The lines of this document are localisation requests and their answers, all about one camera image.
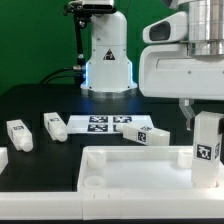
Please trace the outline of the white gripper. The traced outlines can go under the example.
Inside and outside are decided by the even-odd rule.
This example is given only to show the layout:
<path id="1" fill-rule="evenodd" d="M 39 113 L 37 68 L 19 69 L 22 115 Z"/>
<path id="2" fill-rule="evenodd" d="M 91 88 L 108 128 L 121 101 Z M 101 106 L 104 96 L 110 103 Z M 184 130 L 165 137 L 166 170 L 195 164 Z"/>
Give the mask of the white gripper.
<path id="1" fill-rule="evenodd" d="M 181 98 L 192 130 L 193 99 L 224 100 L 224 56 L 189 56 L 185 44 L 148 46 L 140 56 L 139 89 L 145 97 Z"/>

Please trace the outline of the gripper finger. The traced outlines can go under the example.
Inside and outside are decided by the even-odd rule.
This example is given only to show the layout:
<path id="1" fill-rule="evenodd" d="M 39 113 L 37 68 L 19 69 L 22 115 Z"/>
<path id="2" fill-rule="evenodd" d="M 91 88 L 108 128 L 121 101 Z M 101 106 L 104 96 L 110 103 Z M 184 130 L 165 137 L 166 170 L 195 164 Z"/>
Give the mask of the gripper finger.
<path id="1" fill-rule="evenodd" d="M 219 121 L 218 133 L 224 133 L 224 118 L 221 118 Z"/>

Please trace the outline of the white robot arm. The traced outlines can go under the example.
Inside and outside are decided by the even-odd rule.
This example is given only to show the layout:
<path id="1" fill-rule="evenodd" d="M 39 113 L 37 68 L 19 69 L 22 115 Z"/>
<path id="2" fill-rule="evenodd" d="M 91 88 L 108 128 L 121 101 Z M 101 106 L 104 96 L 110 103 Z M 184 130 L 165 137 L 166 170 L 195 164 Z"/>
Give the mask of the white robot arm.
<path id="1" fill-rule="evenodd" d="M 143 29 L 148 46 L 132 79 L 126 19 L 95 11 L 92 56 L 82 89 L 96 96 L 139 88 L 146 97 L 177 98 L 187 119 L 195 99 L 224 100 L 224 0 L 161 0 L 176 13 Z"/>

